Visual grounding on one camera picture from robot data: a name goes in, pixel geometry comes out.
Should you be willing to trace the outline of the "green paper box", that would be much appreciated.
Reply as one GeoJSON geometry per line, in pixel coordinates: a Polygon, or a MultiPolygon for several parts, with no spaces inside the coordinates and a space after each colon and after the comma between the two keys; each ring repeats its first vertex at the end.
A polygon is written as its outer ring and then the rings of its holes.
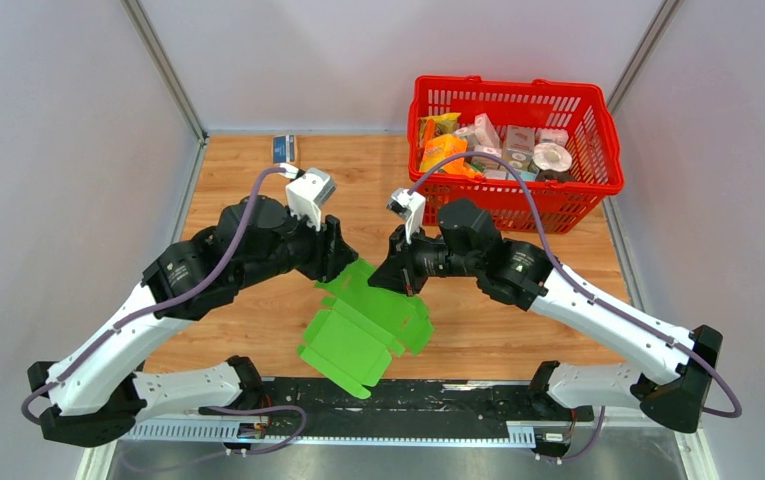
{"type": "Polygon", "coordinates": [[[418,297],[368,285],[376,268],[363,259],[329,282],[318,310],[302,334],[299,358],[342,390],[368,399],[395,357],[421,353],[434,326],[418,297]]]}

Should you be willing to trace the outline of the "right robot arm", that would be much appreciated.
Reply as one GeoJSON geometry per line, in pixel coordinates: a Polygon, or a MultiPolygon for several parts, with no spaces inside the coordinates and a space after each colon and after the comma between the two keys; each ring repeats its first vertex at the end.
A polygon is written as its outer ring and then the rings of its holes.
{"type": "Polygon", "coordinates": [[[415,296],[433,277],[469,277],[492,300],[557,320],[617,352],[614,365],[544,361],[533,376],[528,404],[537,416],[565,408],[636,408],[657,424],[697,431],[723,336],[701,325],[686,329],[654,318],[598,289],[532,243],[504,238],[490,214],[468,199],[441,208],[436,237],[418,219],[424,198],[396,191],[388,208],[403,221],[388,254],[368,281],[415,296]]]}

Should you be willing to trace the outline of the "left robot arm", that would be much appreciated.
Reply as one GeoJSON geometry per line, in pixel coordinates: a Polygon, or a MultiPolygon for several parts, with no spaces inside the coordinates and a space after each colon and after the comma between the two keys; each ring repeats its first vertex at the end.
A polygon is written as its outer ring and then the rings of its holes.
{"type": "Polygon", "coordinates": [[[29,367],[33,396],[50,402],[36,418],[43,437],[96,447],[166,414],[213,415],[222,408],[253,414],[264,390],[247,357],[173,374],[147,374],[142,364],[172,336],[231,304],[245,288],[292,271],[329,282],[357,257],[334,216],[314,227],[263,195],[224,208],[216,225],[168,246],[85,345],[60,361],[29,367]]]}

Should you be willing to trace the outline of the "orange snack box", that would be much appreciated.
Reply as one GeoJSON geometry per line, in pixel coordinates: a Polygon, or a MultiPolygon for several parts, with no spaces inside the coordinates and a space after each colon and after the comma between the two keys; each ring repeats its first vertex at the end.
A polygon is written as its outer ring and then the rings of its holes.
{"type": "MultiPolygon", "coordinates": [[[[467,148],[467,141],[453,134],[444,134],[431,138],[424,143],[419,171],[427,172],[446,158],[466,152],[467,148]]],[[[457,159],[443,166],[440,172],[467,176],[469,169],[462,159],[457,159]]]]}

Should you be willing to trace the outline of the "blue yellow sponge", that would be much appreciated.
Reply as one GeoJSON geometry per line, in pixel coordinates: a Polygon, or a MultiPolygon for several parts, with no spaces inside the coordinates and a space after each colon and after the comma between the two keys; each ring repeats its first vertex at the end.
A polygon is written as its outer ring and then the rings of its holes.
{"type": "Polygon", "coordinates": [[[298,163],[297,137],[293,134],[277,135],[272,138],[272,162],[274,164],[298,163]]]}

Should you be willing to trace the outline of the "yellow snack bag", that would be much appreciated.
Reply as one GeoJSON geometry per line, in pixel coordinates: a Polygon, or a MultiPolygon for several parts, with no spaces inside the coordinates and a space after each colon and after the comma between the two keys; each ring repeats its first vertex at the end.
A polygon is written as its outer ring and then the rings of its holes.
{"type": "Polygon", "coordinates": [[[423,147],[433,138],[454,133],[459,128],[460,115],[460,112],[447,112],[420,117],[418,122],[418,146],[423,147]]]}

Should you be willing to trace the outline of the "pink white tissue pack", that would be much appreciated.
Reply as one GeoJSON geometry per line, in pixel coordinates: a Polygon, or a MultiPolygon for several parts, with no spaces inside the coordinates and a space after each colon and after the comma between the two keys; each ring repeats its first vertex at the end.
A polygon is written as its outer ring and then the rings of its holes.
{"type": "Polygon", "coordinates": [[[475,116],[473,132],[478,145],[496,149],[501,147],[500,137],[487,113],[475,116]]]}

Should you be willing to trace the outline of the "red white carton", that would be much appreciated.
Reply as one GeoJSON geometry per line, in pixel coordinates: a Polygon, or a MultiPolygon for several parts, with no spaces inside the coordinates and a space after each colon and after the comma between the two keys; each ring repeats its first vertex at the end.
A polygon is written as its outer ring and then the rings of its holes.
{"type": "Polygon", "coordinates": [[[503,149],[505,153],[521,153],[531,156],[536,145],[535,129],[531,127],[508,125],[506,127],[503,149]]]}

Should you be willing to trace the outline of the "red shopping basket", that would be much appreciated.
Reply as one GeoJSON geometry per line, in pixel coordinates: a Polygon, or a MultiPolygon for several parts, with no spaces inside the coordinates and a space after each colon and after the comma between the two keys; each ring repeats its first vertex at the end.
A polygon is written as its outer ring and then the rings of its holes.
{"type": "Polygon", "coordinates": [[[549,233],[570,231],[624,186],[619,138],[604,93],[595,84],[418,77],[408,117],[412,180],[442,153],[424,146],[432,137],[424,130],[427,124],[436,124],[440,142],[456,136],[478,153],[422,184],[427,225],[436,224],[443,205],[468,198],[491,213],[499,228],[534,231],[520,186],[492,155],[527,182],[549,233]]]}

